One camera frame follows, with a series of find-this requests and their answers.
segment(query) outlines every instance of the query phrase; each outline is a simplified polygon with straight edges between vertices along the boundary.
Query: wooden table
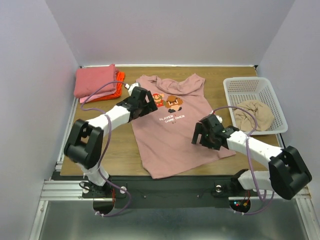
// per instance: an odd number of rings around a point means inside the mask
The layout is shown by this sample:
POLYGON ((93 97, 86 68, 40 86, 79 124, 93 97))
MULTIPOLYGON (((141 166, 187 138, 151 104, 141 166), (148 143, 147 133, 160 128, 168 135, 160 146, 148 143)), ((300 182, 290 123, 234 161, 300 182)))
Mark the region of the wooden table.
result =
MULTIPOLYGON (((133 84, 141 75, 157 75, 161 79, 168 78, 181 82, 196 73, 200 77, 205 78, 204 96, 212 109, 227 105, 223 86, 224 79, 256 76, 256 71, 253 67, 121 67, 119 70, 125 72, 124 81, 128 84, 133 84)), ((128 92, 124 90, 120 98, 88 103, 86 107, 100 108, 107 112, 116 103, 128 96, 128 92)), ((88 120, 98 115, 100 113, 97 111, 82 111, 80 104, 78 104, 74 121, 77 119, 88 120)), ((228 109, 219 110, 218 115, 223 118, 223 125, 225 127, 232 124, 228 109)), ((278 146, 276 135, 261 135, 255 136, 255 138, 267 144, 278 146)), ((107 137, 104 138, 103 146, 105 146, 106 141, 107 137)), ((142 167, 138 146, 130 123, 124 124, 112 131, 111 142, 102 160, 102 165, 113 176, 149 175, 142 167)), ((253 166, 256 171, 265 170, 265 167, 256 161, 253 161, 253 166)), ((234 156, 188 170, 180 175, 233 175, 239 170, 246 168, 249 168, 247 157, 241 153, 237 153, 234 156)), ((82 176, 83 172, 68 157, 65 157, 60 175, 82 176)))

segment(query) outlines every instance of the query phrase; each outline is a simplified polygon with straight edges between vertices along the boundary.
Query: black clamp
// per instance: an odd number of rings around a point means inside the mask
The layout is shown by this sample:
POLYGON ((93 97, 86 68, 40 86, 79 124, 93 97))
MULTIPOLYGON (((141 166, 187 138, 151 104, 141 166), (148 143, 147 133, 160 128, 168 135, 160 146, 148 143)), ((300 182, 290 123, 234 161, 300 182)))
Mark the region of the black clamp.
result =
POLYGON ((80 163, 86 169, 93 168, 99 161, 104 131, 94 127, 87 121, 78 119, 73 124, 69 137, 64 146, 64 155, 74 163, 80 163))
POLYGON ((298 150, 288 146, 269 162, 270 182, 274 191, 284 199, 292 199, 312 176, 298 150))
POLYGON ((131 96, 116 105, 124 107, 130 112, 129 122, 158 109, 151 92, 140 86, 134 87, 131 96))
POLYGON ((224 128, 217 116, 210 114, 195 124, 191 143, 197 144, 201 135, 199 143, 204 147, 215 150, 220 150, 221 146, 228 148, 227 139, 236 131, 239 129, 234 126, 224 128))

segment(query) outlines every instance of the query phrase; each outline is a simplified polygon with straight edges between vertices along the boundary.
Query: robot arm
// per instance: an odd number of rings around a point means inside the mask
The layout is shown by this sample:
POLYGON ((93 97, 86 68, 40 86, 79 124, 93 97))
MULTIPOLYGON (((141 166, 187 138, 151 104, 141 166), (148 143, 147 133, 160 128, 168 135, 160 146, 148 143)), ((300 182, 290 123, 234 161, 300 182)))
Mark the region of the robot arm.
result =
MULTIPOLYGON (((200 144, 219 150, 221 146, 247 155, 247 135, 238 128, 224 128, 218 117, 210 114, 196 125, 192 144, 196 144, 201 135, 200 144)), ((263 190, 275 191, 284 199, 290 200, 311 180, 312 176, 298 150, 292 146, 282 149, 248 138, 250 154, 253 159, 264 165, 269 171, 255 171, 258 185, 263 190)), ((246 170, 238 177, 245 190, 255 189, 253 177, 246 170)))
MULTIPOLYGON (((109 133, 109 124, 111 130, 114 130, 122 124, 158 109, 151 92, 140 87, 139 83, 131 85, 128 92, 129 97, 117 103, 105 114, 87 121, 81 119, 75 121, 64 147, 64 154, 81 167, 90 182, 100 187, 106 182, 98 172, 98 168, 103 138, 109 133)), ((102 166, 100 171, 106 179, 109 178, 109 174, 102 166)))

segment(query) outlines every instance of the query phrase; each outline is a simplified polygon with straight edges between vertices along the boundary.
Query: pink t-shirt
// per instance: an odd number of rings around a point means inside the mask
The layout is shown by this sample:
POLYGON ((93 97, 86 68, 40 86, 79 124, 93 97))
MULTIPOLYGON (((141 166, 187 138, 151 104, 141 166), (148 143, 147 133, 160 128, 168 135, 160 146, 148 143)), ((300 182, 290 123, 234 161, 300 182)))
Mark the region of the pink t-shirt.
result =
POLYGON ((143 75, 136 82, 151 91, 158 107, 132 121, 142 165, 152 178, 170 177, 235 154, 224 147, 218 151, 191 144, 196 123, 212 111, 204 97, 204 78, 193 74, 177 82, 143 75))

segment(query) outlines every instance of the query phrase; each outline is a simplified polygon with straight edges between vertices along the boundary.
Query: goomba graphic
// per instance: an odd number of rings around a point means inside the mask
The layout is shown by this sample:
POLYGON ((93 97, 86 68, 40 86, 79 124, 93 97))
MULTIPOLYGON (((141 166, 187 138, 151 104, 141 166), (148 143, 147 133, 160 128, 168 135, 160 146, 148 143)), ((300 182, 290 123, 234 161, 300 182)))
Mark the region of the goomba graphic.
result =
POLYGON ((168 96, 165 107, 168 109, 169 113, 174 113, 182 109, 181 105, 184 103, 180 97, 170 95, 168 96))

